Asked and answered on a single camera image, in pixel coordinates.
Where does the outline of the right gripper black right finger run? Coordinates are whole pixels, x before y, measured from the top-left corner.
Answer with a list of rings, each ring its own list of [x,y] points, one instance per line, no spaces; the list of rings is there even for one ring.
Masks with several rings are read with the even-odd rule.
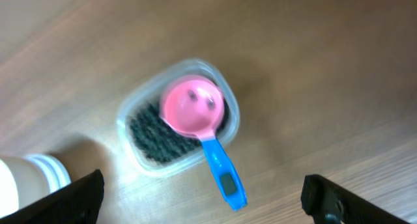
[[[321,175],[305,176],[300,200],[315,224],[408,224]]]

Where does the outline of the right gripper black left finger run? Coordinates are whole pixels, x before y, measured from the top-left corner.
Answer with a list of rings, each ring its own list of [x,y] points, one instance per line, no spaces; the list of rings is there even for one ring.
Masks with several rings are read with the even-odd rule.
[[[104,199],[99,169],[45,198],[1,218],[1,224],[96,224]]]

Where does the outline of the pink scoop with blue handle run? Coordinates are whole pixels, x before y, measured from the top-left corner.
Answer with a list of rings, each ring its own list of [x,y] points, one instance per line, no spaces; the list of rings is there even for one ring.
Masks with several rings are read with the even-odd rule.
[[[218,189],[237,211],[248,202],[235,166],[216,137],[224,110],[221,89],[199,75],[183,76],[169,84],[160,102],[160,117],[172,130],[201,142]]]

